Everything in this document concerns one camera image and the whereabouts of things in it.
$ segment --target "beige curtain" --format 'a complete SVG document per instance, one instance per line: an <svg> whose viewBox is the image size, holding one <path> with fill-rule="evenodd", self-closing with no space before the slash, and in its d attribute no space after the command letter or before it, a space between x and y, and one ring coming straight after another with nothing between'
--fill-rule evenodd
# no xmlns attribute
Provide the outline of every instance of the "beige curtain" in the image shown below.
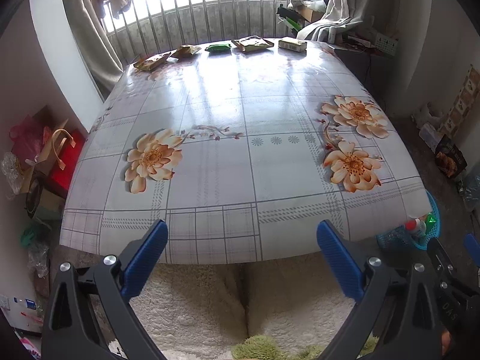
<svg viewBox="0 0 480 360"><path fill-rule="evenodd" d="M369 0L329 0L323 17L297 34L298 39L325 41L330 27L337 33L348 31L363 22Z"/></svg>
<svg viewBox="0 0 480 360"><path fill-rule="evenodd" d="M63 0L71 32L100 92L106 96L120 79L122 64L90 0Z"/></svg>

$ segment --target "pink bag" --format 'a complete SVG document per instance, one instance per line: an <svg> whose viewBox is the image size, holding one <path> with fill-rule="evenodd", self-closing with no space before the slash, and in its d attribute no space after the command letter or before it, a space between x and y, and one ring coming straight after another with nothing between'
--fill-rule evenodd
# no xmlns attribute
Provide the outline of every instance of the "pink bag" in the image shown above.
<svg viewBox="0 0 480 360"><path fill-rule="evenodd" d="M22 169L34 166L44 146L42 125L27 115L20 125L10 129L8 135L13 141L11 152L20 161Z"/></svg>

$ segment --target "snack package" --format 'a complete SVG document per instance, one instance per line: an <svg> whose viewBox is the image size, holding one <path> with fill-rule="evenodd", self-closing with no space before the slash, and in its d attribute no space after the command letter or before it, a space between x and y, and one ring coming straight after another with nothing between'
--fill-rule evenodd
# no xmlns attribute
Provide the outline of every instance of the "snack package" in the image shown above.
<svg viewBox="0 0 480 360"><path fill-rule="evenodd" d="M467 167L462 152L447 135L435 149L435 164L449 179L454 179Z"/></svg>
<svg viewBox="0 0 480 360"><path fill-rule="evenodd" d="M260 36L247 36L240 40L232 40L232 43L238 47L243 53L249 53L251 51L263 50L275 46L269 40L265 40Z"/></svg>
<svg viewBox="0 0 480 360"><path fill-rule="evenodd" d="M287 36L278 41L278 46L282 49L296 51L297 53L303 53L307 50L307 42Z"/></svg>
<svg viewBox="0 0 480 360"><path fill-rule="evenodd" d="M230 51L231 48L232 46L230 46L230 43L221 42L221 43L211 44L205 47L205 51L209 51L211 53L220 53L220 52Z"/></svg>
<svg viewBox="0 0 480 360"><path fill-rule="evenodd" d="M151 56L150 58L135 62L133 66L140 71L152 71L156 67L160 66L162 63L165 63L170 55L170 51L164 52L163 54L156 54Z"/></svg>
<svg viewBox="0 0 480 360"><path fill-rule="evenodd" d="M191 44L184 44L183 46L180 46L177 49L177 51L174 52L171 56L172 58L176 58L176 59L187 58L189 56L192 56L199 50L201 50L200 46L192 46Z"/></svg>

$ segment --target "metal screw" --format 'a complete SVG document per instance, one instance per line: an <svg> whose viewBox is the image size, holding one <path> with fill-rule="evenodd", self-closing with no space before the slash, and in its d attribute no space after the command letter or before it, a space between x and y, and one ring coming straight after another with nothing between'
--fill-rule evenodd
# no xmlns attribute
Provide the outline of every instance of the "metal screw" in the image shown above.
<svg viewBox="0 0 480 360"><path fill-rule="evenodd" d="M425 267L423 264L420 264L419 262L416 262L413 264L413 267L415 268L416 271L423 272L425 270Z"/></svg>
<svg viewBox="0 0 480 360"><path fill-rule="evenodd" d="M113 256L113 255L110 255L110 256L106 256L104 259L103 259L103 263L106 265L106 266L112 266L113 264L115 264L117 262L117 257Z"/></svg>
<svg viewBox="0 0 480 360"><path fill-rule="evenodd" d="M381 266L382 260L379 259L378 257L370 257L368 259L368 264L370 264L371 266Z"/></svg>
<svg viewBox="0 0 480 360"><path fill-rule="evenodd" d="M70 269L71 265L69 262L64 262L60 265L60 270L62 272L67 272Z"/></svg>

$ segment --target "green rug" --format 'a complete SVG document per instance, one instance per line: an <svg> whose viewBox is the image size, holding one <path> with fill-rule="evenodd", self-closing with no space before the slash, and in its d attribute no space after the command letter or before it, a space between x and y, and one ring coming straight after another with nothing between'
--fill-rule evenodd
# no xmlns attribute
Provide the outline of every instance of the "green rug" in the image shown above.
<svg viewBox="0 0 480 360"><path fill-rule="evenodd" d="M363 346L359 356L373 352L378 338L370 335ZM232 347L232 357L239 359L258 360L315 360L325 349L320 345L308 345L295 355L281 350L272 337L267 335L254 335L245 340L243 344Z"/></svg>

